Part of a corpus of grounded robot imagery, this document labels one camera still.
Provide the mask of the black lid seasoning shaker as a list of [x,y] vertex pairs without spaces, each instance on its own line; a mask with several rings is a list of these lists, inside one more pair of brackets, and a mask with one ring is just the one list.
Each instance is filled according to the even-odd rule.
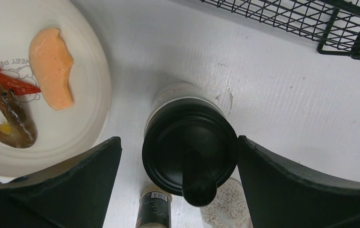
[[233,127],[199,87],[174,83],[154,98],[142,161],[161,189],[204,207],[232,175],[239,152]]

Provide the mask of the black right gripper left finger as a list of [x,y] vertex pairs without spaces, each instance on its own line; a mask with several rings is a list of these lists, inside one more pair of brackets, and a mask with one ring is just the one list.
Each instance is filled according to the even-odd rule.
[[114,186],[119,137],[43,170],[0,182],[0,228],[100,228]]

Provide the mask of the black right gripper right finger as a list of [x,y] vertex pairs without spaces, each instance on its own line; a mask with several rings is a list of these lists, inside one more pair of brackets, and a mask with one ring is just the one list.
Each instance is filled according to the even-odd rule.
[[255,228],[360,228],[360,182],[289,160],[241,135],[238,170]]

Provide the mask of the black lid granule shaker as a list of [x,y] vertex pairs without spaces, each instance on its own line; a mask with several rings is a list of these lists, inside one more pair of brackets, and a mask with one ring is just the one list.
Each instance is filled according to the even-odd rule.
[[200,208],[202,220],[212,228],[252,228],[250,212],[241,183],[229,178],[215,199]]

